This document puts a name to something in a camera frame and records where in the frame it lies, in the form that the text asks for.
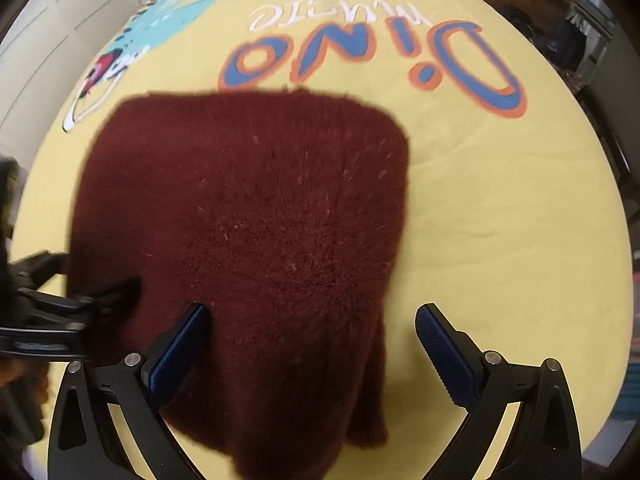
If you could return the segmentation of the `dark red knit sweater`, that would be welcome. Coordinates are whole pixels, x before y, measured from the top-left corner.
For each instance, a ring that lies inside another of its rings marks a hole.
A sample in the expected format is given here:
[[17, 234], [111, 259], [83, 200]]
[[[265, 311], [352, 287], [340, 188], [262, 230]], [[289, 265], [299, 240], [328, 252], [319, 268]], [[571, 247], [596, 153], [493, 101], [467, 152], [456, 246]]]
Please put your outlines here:
[[156, 94], [119, 105], [86, 160], [66, 289], [138, 278], [96, 355], [142, 349], [205, 304], [214, 329], [165, 419], [244, 479], [320, 479], [380, 446], [383, 302], [409, 145], [380, 110], [296, 92]]

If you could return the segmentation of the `white wardrobe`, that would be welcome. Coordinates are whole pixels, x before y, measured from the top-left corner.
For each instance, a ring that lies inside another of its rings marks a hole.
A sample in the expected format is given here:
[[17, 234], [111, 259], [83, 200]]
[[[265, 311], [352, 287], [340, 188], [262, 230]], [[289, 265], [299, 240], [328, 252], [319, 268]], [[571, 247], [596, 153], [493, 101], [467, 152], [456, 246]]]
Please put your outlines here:
[[78, 78], [143, 0], [29, 0], [1, 41], [1, 153], [25, 170]]

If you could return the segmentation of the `yellow dino print bedspread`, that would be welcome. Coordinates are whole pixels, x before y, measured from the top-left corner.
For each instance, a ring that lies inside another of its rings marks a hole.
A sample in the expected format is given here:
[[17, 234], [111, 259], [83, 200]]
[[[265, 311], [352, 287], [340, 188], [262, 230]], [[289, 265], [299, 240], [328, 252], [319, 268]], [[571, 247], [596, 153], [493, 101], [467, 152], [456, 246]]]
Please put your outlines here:
[[[1, 41], [28, 2], [4, 0]], [[424, 304], [513, 364], [559, 361], [584, 452], [612, 410], [630, 346], [634, 278], [623, 205], [565, 82], [482, 0], [143, 0], [78, 78], [29, 170], [2, 154], [6, 189], [20, 198], [2, 238], [4, 261], [65, 252], [66, 273], [32, 288], [78, 296], [66, 286], [79, 183], [122, 102], [296, 91], [380, 110], [409, 145], [405, 222], [383, 302], [387, 439], [345, 444], [320, 479], [427, 479], [463, 422], [465, 409], [416, 336]], [[6, 388], [12, 422], [23, 426], [21, 477], [50, 479], [66, 366], [117, 364], [161, 334], [100, 361], [132, 312], [94, 324], [86, 358], [18, 356], [36, 383], [33, 401], [21, 387]], [[160, 416], [201, 479], [244, 479], [229, 455], [171, 426], [166, 408]]]

